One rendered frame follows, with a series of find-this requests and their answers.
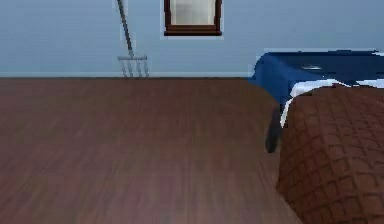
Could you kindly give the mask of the brown framed window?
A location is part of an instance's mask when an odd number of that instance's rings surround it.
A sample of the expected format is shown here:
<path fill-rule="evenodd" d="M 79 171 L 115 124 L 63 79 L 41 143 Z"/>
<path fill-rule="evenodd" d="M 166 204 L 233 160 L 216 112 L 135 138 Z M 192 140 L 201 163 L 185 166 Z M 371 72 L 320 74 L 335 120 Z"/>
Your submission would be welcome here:
<path fill-rule="evenodd" d="M 163 0 L 165 36 L 221 36 L 222 0 Z"/>

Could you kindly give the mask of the grey pitchfork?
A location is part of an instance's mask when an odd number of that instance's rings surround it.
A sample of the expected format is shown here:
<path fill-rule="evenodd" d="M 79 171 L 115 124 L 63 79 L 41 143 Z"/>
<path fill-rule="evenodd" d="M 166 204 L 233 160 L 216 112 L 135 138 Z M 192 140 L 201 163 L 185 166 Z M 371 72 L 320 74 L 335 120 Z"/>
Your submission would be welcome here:
<path fill-rule="evenodd" d="M 149 76 L 148 58 L 146 55 L 137 55 L 132 46 L 124 5 L 122 0 L 116 0 L 124 36 L 127 44 L 128 55 L 119 56 L 118 61 L 121 64 L 122 74 L 124 78 L 143 78 Z"/>

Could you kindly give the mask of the bed with brown quilt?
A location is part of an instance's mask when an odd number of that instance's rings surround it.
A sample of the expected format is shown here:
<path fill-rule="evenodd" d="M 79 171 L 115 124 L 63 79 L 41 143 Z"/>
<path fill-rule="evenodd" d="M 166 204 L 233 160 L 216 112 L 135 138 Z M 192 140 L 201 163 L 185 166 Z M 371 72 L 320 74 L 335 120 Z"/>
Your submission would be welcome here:
<path fill-rule="evenodd" d="M 265 148 L 302 224 L 384 224 L 384 52 L 268 52 L 249 81 L 277 102 Z"/>

